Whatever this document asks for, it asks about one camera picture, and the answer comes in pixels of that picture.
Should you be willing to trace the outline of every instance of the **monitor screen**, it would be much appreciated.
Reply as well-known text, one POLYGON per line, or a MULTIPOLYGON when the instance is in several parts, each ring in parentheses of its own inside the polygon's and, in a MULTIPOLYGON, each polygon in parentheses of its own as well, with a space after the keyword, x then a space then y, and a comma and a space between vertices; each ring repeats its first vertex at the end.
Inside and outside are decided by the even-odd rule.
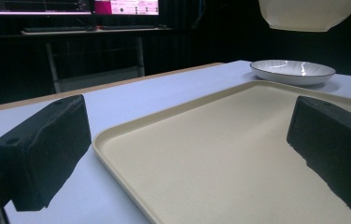
POLYGON ((159 0, 94 0, 97 15, 159 15, 159 0))
POLYGON ((89 0, 0 0, 0 15, 89 14, 89 0))

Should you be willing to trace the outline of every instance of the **lamp shade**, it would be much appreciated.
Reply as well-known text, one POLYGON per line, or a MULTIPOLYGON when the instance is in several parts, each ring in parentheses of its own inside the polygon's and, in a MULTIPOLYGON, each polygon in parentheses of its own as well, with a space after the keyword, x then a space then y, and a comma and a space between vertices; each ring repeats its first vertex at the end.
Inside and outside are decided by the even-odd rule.
POLYGON ((259 0, 273 29, 326 32, 351 14, 351 0, 259 0))

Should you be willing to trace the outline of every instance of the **tray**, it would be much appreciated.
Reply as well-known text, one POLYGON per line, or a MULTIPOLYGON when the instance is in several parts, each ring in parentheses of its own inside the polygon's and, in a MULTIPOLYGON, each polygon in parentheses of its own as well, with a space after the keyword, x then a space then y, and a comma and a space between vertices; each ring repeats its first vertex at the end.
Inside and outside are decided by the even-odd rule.
POLYGON ((93 148, 153 223, 351 223, 351 210, 287 143, 299 95, 254 81, 99 133, 93 148))

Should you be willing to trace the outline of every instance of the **white plate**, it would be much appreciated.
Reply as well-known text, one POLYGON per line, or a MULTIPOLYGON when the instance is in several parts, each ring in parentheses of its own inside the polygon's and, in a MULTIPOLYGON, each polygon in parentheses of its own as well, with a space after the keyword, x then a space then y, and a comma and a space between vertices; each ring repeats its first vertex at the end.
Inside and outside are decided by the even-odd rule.
POLYGON ((266 60, 250 64, 260 78, 294 86, 315 85, 335 74, 335 69, 318 63, 288 60, 266 60))

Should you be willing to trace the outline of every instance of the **tabletop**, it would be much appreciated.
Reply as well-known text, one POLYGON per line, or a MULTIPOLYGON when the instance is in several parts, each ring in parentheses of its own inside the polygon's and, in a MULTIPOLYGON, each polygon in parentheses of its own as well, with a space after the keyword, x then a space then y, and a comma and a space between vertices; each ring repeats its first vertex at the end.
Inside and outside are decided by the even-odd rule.
MULTIPOLYGON (((214 64, 109 88, 72 93, 84 95, 91 135, 95 136, 109 127, 260 80, 252 74, 249 64, 246 61, 214 64)), ((336 74, 329 81, 307 89, 351 98, 351 76, 336 74)), ((64 96, 66 94, 0 106, 0 136, 48 103, 64 96)), ((149 223, 91 147, 48 208, 19 213, 13 203, 8 203, 6 211, 11 223, 149 223)))
POLYGON ((111 31, 82 31, 82 32, 56 32, 56 33, 39 33, 23 35, 0 35, 0 44, 31 44, 47 43, 83 39, 107 39, 110 37, 145 37, 156 35, 185 35, 189 30, 172 30, 172 29, 142 29, 142 30, 111 30, 111 31))

